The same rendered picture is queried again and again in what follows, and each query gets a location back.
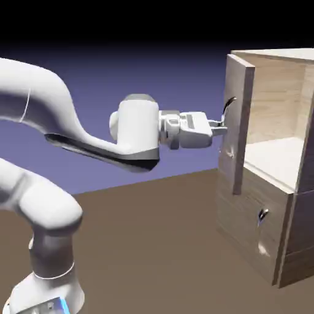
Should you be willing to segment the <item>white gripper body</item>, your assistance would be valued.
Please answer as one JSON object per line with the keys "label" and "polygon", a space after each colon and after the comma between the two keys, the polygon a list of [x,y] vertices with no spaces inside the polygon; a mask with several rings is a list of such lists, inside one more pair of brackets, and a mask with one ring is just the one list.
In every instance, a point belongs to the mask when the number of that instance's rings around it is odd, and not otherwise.
{"label": "white gripper body", "polygon": [[207,148],[212,144],[212,136],[204,112],[180,113],[179,142],[182,148]]}

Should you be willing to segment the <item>curved silver door handle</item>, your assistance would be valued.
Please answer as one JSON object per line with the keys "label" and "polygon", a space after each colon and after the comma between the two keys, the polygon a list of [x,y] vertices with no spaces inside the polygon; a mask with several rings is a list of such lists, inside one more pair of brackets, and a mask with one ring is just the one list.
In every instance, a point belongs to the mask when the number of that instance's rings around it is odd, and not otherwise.
{"label": "curved silver door handle", "polygon": [[[229,106],[234,102],[236,101],[237,98],[235,96],[229,98],[225,105],[224,105],[224,109],[223,109],[223,113],[221,115],[221,121],[218,123],[219,127],[221,128],[220,131],[222,131],[221,135],[222,135],[222,140],[221,140],[221,145],[220,145],[220,150],[219,152],[221,153],[222,151],[222,147],[223,147],[223,139],[224,139],[224,136],[227,134],[227,131],[228,131],[228,127],[225,125],[225,119],[226,119],[226,114],[228,112],[228,108]],[[233,148],[231,148],[231,151],[227,151],[226,154],[231,158],[231,159],[234,159],[234,150]]]}

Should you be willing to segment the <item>light wood hinged door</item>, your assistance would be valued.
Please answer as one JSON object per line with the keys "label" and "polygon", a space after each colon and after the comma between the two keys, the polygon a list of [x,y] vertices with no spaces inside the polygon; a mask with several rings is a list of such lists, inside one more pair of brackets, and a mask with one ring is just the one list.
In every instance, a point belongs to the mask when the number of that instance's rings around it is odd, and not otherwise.
{"label": "light wood hinged door", "polygon": [[[228,127],[228,132],[223,139],[218,168],[226,179],[232,194],[240,194],[242,188],[254,77],[254,65],[236,55],[228,54],[224,101],[226,102],[233,96],[237,100],[229,106],[226,114],[225,125]],[[234,150],[234,159],[226,154],[227,151],[231,151],[231,148]]]}

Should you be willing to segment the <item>light wood cabinet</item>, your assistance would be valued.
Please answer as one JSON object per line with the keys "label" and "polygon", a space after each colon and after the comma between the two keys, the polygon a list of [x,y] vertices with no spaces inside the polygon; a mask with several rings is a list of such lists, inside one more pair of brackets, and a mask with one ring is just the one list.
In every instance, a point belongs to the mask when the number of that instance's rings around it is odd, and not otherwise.
{"label": "light wood cabinet", "polygon": [[314,48],[234,50],[255,67],[244,169],[294,193],[275,286],[314,276]]}

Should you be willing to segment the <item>light wood closed door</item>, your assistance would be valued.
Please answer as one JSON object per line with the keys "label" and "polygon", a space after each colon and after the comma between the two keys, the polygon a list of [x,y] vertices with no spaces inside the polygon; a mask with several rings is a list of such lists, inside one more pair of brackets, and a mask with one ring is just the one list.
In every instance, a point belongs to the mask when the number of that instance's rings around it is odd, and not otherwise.
{"label": "light wood closed door", "polygon": [[[244,169],[242,191],[232,194],[223,174],[218,171],[216,209],[218,227],[255,270],[275,285],[285,246],[286,228],[294,193]],[[261,238],[270,256],[258,251],[258,213],[269,209],[262,221]]]}

